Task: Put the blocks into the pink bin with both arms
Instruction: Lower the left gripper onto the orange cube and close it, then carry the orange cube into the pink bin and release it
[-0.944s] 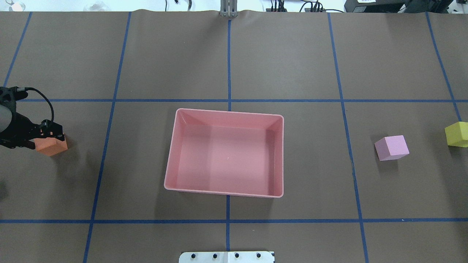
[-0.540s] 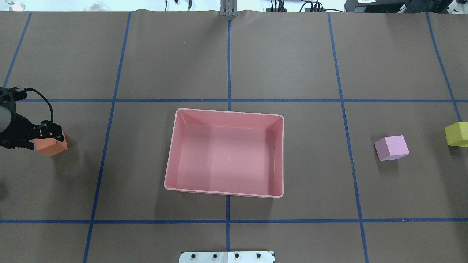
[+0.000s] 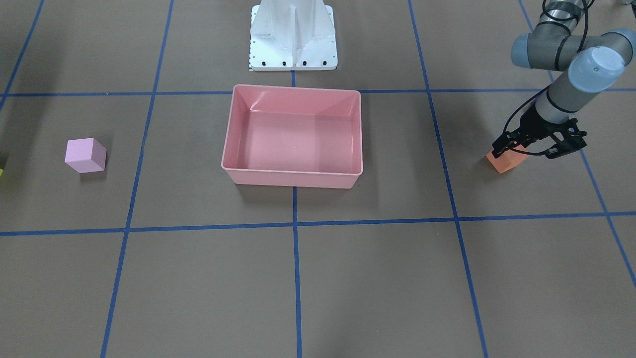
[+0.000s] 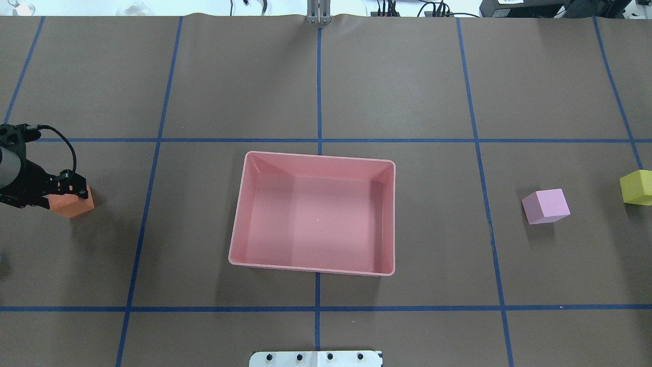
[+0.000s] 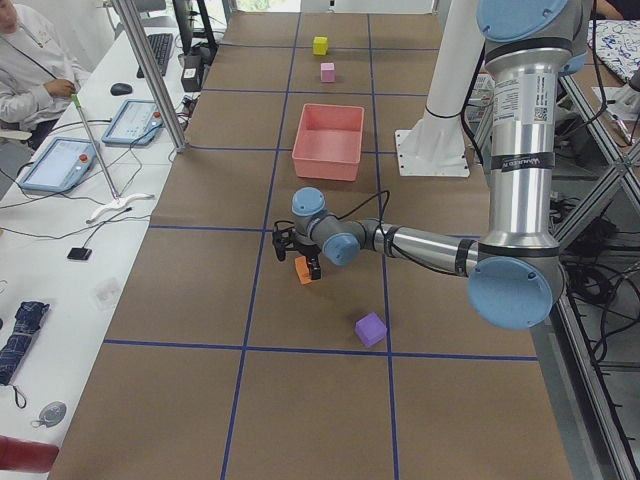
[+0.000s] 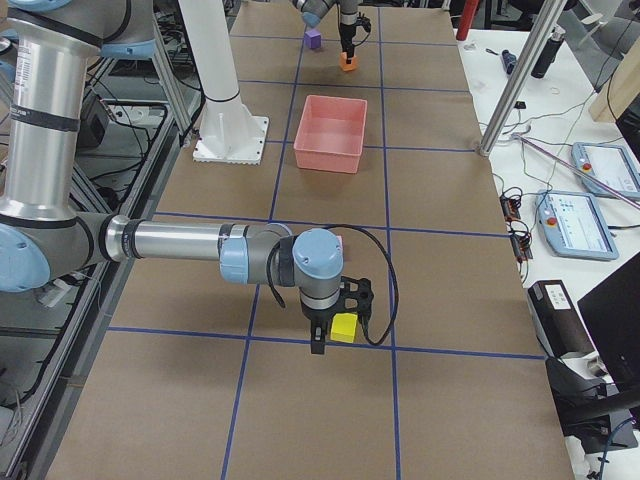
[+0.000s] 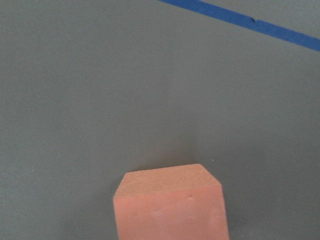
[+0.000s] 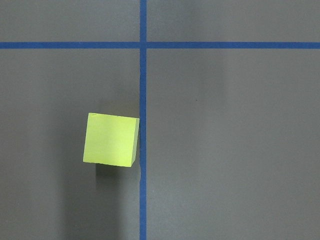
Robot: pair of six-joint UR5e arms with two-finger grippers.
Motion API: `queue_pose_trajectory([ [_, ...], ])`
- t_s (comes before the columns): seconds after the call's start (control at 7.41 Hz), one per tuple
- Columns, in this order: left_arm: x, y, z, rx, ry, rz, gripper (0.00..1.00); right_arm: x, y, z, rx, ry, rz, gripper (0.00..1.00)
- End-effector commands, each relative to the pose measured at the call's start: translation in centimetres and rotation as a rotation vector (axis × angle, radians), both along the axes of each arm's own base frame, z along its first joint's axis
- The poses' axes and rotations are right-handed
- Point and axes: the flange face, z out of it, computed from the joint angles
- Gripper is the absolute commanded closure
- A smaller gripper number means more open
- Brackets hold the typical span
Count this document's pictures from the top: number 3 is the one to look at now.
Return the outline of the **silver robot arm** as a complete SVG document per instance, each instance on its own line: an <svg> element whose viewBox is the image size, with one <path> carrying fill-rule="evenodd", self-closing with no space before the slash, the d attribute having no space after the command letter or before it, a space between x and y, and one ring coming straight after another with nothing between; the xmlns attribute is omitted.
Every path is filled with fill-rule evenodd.
<svg viewBox="0 0 636 358"><path fill-rule="evenodd" d="M538 156L556 159L586 147L586 132L575 114L607 90L635 61L635 32L627 28L588 35L590 0L550 0L542 4L539 22L531 33L516 38L511 61L518 67L558 71L559 77L513 112L519 125L493 142L495 159L550 138L554 144Z"/></svg>

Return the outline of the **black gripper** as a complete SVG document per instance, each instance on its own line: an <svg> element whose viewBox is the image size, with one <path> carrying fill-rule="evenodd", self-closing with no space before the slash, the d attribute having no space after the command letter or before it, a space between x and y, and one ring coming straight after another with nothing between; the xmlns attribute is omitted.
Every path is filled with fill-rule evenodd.
<svg viewBox="0 0 636 358"><path fill-rule="evenodd" d="M507 151L516 150L518 145L531 145L536 141L546 139L555 134L563 133L571 127L571 121L566 118L563 123L555 124L545 120L538 112L535 103L523 113L520 118L520 125L516 131L504 131L492 143L491 155L499 159Z"/></svg>

